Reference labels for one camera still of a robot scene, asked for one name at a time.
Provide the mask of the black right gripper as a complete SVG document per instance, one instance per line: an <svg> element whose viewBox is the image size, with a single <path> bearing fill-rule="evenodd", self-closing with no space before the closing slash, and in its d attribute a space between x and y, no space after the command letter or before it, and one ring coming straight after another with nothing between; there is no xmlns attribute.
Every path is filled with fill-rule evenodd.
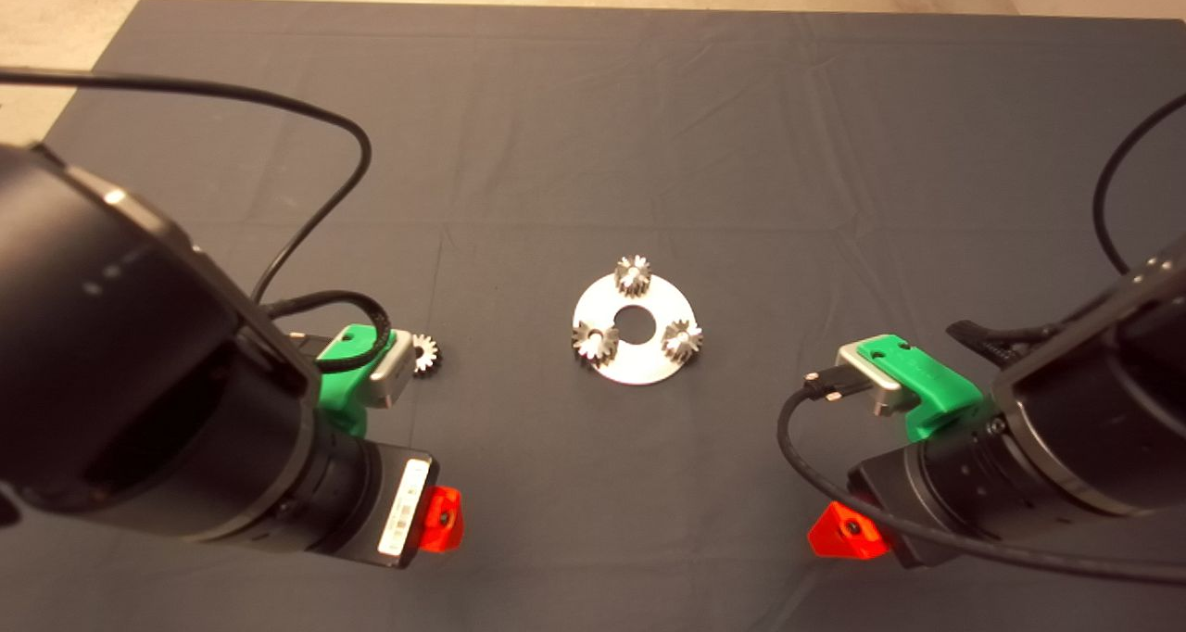
<svg viewBox="0 0 1186 632"><path fill-rule="evenodd" d="M907 521L988 542L1020 542L1039 532L1027 497L1032 474L1016 443L988 420L948 424L932 438L857 462L849 491ZM814 555L876 560L890 543L862 513L829 502L808 531Z"/></svg>

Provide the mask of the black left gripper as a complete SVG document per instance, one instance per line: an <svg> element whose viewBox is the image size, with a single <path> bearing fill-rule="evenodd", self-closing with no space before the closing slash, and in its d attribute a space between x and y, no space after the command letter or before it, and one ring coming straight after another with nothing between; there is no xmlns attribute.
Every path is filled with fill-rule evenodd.
<svg viewBox="0 0 1186 632"><path fill-rule="evenodd" d="M323 428L310 455L299 489L302 553L404 569L420 550L461 545L461 492L434 486L440 464L427 451Z"/></svg>

